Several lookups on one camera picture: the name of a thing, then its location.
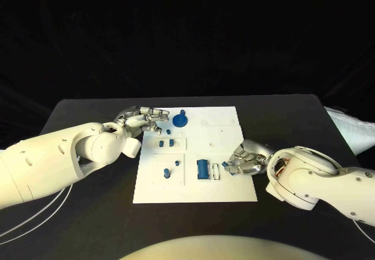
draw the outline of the robotic hand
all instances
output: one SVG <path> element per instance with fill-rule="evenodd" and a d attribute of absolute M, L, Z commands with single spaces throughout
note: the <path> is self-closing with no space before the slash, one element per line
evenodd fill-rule
<path fill-rule="evenodd" d="M 350 219 L 375 226 L 375 171 L 341 168 L 322 153 L 301 146 L 273 151 L 244 140 L 223 169 L 231 174 L 265 173 L 266 192 L 299 209 L 322 199 Z"/>
<path fill-rule="evenodd" d="M 112 122 L 86 123 L 9 146 L 0 153 L 0 209 L 41 198 L 110 164 L 119 154 L 133 158 L 141 131 L 159 135 L 155 122 L 168 111 L 129 107 Z"/>

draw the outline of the white cable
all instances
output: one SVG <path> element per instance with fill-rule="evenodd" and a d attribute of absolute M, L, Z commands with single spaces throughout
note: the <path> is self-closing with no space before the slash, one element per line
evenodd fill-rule
<path fill-rule="evenodd" d="M 0 234 L 0 237 L 2 237 L 6 233 L 9 233 L 12 230 L 15 230 L 19 226 L 22 226 L 45 209 L 47 207 L 51 205 L 51 203 L 56 201 L 57 197 L 60 196 L 61 192 L 63 192 L 64 188 L 60 190 L 58 194 L 56 195 L 56 197 L 51 199 L 51 201 L 48 202 L 48 204 L 44 206 L 44 208 L 21 223 L 18 224 L 15 227 L 12 227 L 11 229 L 8 229 L 4 233 Z"/>
<path fill-rule="evenodd" d="M 360 229 L 360 227 L 357 226 L 357 229 L 360 230 L 360 232 L 363 233 L 363 235 L 364 235 L 364 237 L 373 242 L 373 244 L 375 244 L 375 241 L 371 240 L 371 238 L 369 237 L 369 235 L 364 233 L 364 231 Z"/>
<path fill-rule="evenodd" d="M 66 196 L 64 196 L 64 198 L 63 198 L 63 201 L 61 201 L 58 207 L 56 208 L 56 210 L 53 211 L 53 213 L 50 214 L 50 216 L 44 219 L 44 221 L 43 221 L 43 222 L 41 222 L 41 223 L 40 223 L 34 228 L 31 228 L 27 232 L 24 232 L 21 235 L 18 235 L 17 237 L 14 237 L 12 239 L 9 239 L 9 240 L 5 241 L 5 242 L 1 242 L 0 245 L 2 245 L 2 244 L 5 244 L 6 242 L 15 240 L 17 238 L 22 237 L 22 236 L 24 236 L 25 234 L 28 234 L 34 229 L 37 229 L 38 226 L 41 226 L 41 225 L 44 224 L 44 222 L 51 218 L 51 216 L 54 215 L 54 213 L 56 213 L 57 210 L 60 209 L 61 204 L 63 204 L 63 202 L 66 201 L 66 198 L 67 198 L 67 196 L 69 196 L 70 190 L 71 190 L 71 185 L 70 185 L 70 187 L 69 187 L 69 190 L 67 190 Z"/>

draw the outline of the white base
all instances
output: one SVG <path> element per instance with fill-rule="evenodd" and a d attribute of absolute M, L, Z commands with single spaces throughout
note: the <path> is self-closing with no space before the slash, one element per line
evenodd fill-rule
<path fill-rule="evenodd" d="M 220 165 L 243 140 L 234 107 L 162 109 L 169 111 L 169 121 L 156 123 L 161 135 L 144 132 L 132 203 L 255 202 L 252 177 L 231 176 Z M 177 128 L 171 119 L 181 109 L 188 121 Z M 169 147 L 168 139 L 174 139 L 175 147 Z M 208 161 L 208 180 L 197 180 L 200 159 Z M 213 180 L 211 164 L 219 164 L 219 180 Z M 164 168 L 169 170 L 168 179 Z"/>

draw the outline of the black table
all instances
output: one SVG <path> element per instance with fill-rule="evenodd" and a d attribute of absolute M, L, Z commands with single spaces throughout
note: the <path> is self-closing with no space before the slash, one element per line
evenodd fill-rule
<path fill-rule="evenodd" d="M 61 100 L 41 134 L 86 122 L 107 122 L 132 105 L 234 106 L 243 138 L 268 143 L 275 148 L 309 147 L 332 157 L 343 166 L 357 166 L 312 95 Z M 312 211 L 279 202 L 265 192 L 265 175 L 253 176 L 257 202 L 132 204 L 136 164 L 138 157 L 131 159 L 120 155 L 110 165 L 79 181 L 50 220 L 24 237 L 0 246 L 0 258 L 118 259 L 156 242 L 195 235 L 269 239 L 331 259 L 375 256 L 373 245 L 351 220 L 322 201 Z M 51 198 L 48 196 L 1 210 L 1 230 L 22 221 Z M 51 207 L 1 241 L 30 229 L 53 210 Z"/>

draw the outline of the blue object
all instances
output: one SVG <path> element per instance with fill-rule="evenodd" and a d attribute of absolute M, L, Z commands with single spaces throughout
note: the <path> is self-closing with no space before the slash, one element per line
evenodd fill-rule
<path fill-rule="evenodd" d="M 208 180 L 208 161 L 197 160 L 197 180 Z"/>
<path fill-rule="evenodd" d="M 172 116 L 172 125 L 182 127 L 187 124 L 187 117 L 184 116 L 184 110 L 180 111 L 178 115 Z"/>
<path fill-rule="evenodd" d="M 168 169 L 164 169 L 164 178 L 167 179 L 169 177 L 169 171 Z"/>

